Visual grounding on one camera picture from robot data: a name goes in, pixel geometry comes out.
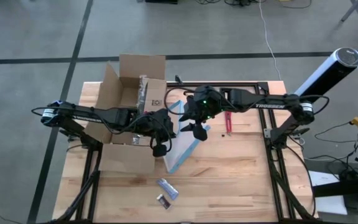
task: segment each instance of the gray floor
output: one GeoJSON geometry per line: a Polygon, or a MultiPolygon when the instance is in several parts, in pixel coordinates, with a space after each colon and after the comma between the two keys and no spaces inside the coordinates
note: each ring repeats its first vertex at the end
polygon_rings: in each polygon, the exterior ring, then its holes
{"type": "MultiPolygon", "coordinates": [[[[230,7],[222,2],[199,5],[179,0],[177,6],[136,0],[94,0],[80,57],[137,54],[267,53],[259,8],[230,7]]],[[[295,0],[294,4],[306,4],[295,0]]],[[[71,57],[87,0],[0,0],[0,59],[71,57]]],[[[313,0],[307,9],[285,9],[267,0],[262,4],[274,52],[329,52],[338,47],[358,50],[358,15],[339,25],[351,6],[345,0],[313,0]]],[[[325,57],[278,58],[289,92],[325,57]]],[[[0,215],[26,222],[50,130],[30,109],[58,99],[67,63],[0,65],[0,215]]],[[[105,63],[78,63],[68,101],[77,103],[82,83],[99,81],[105,63]]],[[[271,58],[170,60],[167,79],[278,80],[271,58]]],[[[327,94],[331,104],[305,135],[305,157],[344,156],[351,144],[330,144],[313,137],[358,115],[358,70],[327,94]]],[[[331,132],[330,139],[354,139],[356,128],[331,132]]],[[[59,137],[42,200],[39,222],[50,219],[62,173],[67,143],[59,137]]],[[[358,217],[322,214],[330,221],[357,222],[358,217]]]]}

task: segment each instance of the wooden table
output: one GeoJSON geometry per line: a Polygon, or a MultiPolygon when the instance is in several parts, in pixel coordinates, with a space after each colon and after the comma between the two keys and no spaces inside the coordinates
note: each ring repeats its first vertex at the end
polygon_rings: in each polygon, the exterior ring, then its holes
{"type": "MultiPolygon", "coordinates": [[[[80,105],[95,104],[99,85],[84,83],[80,105]]],[[[270,81],[268,85],[271,94],[286,92],[281,81],[270,81]]],[[[167,98],[169,103],[185,100],[181,90],[171,93],[167,98]]],[[[277,126],[289,115],[287,111],[276,110],[277,126]]],[[[226,132],[223,113],[209,120],[208,124],[211,125],[208,140],[201,142],[172,175],[167,173],[162,159],[156,160],[155,171],[150,175],[102,172],[93,221],[276,222],[277,213],[257,110],[232,114],[232,136],[222,137],[226,132]],[[169,210],[156,200],[159,194],[164,193],[156,183],[161,177],[179,191],[169,210]]],[[[294,142],[289,141],[288,145],[302,156],[294,142]]],[[[305,168],[291,151],[284,150],[283,155],[291,190],[311,213],[313,200],[305,168]]],[[[84,149],[76,148],[68,152],[53,218],[59,217],[79,192],[85,158],[84,149]]],[[[287,214],[285,197],[282,192],[281,195],[287,214]]]]}

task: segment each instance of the transparent plastic sheet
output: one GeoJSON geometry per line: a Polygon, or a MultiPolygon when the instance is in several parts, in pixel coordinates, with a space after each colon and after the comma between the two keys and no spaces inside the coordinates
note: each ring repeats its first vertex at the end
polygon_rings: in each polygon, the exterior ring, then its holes
{"type": "MultiPolygon", "coordinates": [[[[139,88],[137,92],[136,108],[138,112],[141,114],[144,112],[144,104],[146,101],[146,86],[147,86],[147,81],[145,79],[146,77],[147,77],[146,75],[139,76],[139,88]]],[[[134,134],[134,137],[132,138],[132,144],[139,144],[140,137],[141,136],[139,134],[134,134]]]]}

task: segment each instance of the small box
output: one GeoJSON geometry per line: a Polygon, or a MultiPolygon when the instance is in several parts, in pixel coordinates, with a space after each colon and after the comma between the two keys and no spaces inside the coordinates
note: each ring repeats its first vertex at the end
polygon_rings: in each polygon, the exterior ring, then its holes
{"type": "MultiPolygon", "coordinates": [[[[107,63],[95,108],[136,108],[141,75],[147,77],[143,80],[146,84],[144,110],[157,111],[163,108],[163,97],[167,90],[165,56],[120,55],[119,61],[119,76],[107,63]]],[[[133,145],[134,134],[113,135],[104,124],[99,123],[88,123],[85,133],[104,144],[101,171],[136,174],[153,172],[155,158],[152,155],[152,149],[148,144],[133,145]]]]}

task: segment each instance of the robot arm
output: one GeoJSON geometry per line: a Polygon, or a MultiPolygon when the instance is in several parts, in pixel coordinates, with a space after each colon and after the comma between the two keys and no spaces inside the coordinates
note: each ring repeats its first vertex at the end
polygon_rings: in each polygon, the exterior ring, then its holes
{"type": "Polygon", "coordinates": [[[237,88],[221,88],[220,92],[211,86],[199,86],[194,95],[187,96],[185,113],[180,121],[192,119],[190,124],[181,131],[193,131],[194,137],[206,140],[206,131],[201,123],[214,118],[222,111],[244,113],[252,108],[288,110],[291,112],[297,124],[306,125],[314,120],[313,108],[309,97],[298,95],[256,95],[247,90],[237,88]]]}
{"type": "Polygon", "coordinates": [[[44,108],[41,117],[42,124],[49,127],[59,127],[64,129],[66,135],[87,137],[83,128],[73,119],[103,123],[113,134],[123,132],[136,133],[151,137],[150,147],[153,149],[153,156],[164,156],[169,150],[163,142],[170,141],[176,135],[173,132],[173,123],[168,116],[166,109],[139,114],[134,108],[110,108],[101,110],[93,107],[78,106],[66,101],[55,101],[44,108]]]}

